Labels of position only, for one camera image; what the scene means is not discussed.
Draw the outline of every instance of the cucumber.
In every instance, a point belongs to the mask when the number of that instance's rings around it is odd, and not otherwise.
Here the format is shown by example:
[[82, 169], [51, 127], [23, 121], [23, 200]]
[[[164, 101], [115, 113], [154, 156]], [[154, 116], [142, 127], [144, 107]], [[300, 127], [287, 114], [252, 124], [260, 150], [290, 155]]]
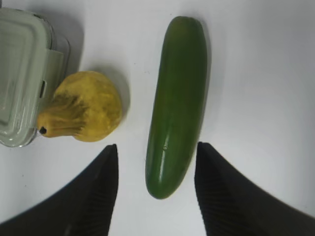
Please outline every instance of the cucumber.
[[201, 24], [176, 17], [162, 55], [146, 157], [146, 185], [157, 198], [181, 184], [199, 135], [207, 80], [207, 46]]

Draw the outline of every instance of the yellow pear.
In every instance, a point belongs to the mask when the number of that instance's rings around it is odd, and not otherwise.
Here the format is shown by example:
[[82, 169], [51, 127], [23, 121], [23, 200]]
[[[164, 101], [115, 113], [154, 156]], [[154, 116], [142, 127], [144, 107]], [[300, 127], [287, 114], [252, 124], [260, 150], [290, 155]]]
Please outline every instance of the yellow pear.
[[37, 129], [45, 137], [71, 135], [95, 142], [109, 135], [122, 119], [122, 103], [113, 83], [94, 71], [65, 78], [51, 104], [37, 117]]

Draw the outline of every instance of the plastic food container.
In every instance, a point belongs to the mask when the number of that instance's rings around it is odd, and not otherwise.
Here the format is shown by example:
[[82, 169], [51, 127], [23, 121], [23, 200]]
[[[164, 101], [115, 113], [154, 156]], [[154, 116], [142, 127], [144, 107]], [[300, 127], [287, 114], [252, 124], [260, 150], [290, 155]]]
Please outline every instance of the plastic food container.
[[35, 137], [37, 114], [64, 76], [58, 44], [41, 16], [0, 8], [0, 143], [21, 147]]

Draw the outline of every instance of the white background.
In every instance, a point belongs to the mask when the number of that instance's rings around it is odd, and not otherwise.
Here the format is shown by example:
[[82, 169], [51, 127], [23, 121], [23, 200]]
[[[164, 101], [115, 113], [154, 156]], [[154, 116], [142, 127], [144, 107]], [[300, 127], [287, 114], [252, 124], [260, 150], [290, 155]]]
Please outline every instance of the white background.
[[193, 185], [159, 201], [146, 191], [147, 137], [166, 28], [177, 15], [207, 26], [212, 71], [200, 140], [254, 183], [315, 216], [314, 0], [4, 0], [48, 17], [72, 45], [70, 70], [118, 86], [126, 116], [106, 139], [38, 137], [0, 146], [0, 221], [43, 201], [117, 143], [120, 182], [110, 235], [205, 235]]

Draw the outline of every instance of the yellow fruit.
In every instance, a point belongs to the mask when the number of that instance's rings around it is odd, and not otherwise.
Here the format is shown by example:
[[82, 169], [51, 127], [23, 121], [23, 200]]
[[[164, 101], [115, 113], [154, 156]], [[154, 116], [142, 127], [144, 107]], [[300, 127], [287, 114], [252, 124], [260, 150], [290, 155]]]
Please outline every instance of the yellow fruit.
[[83, 71], [60, 84], [38, 115], [37, 129], [45, 137], [72, 135], [95, 142], [109, 135], [121, 118], [122, 103], [113, 83], [100, 73]]

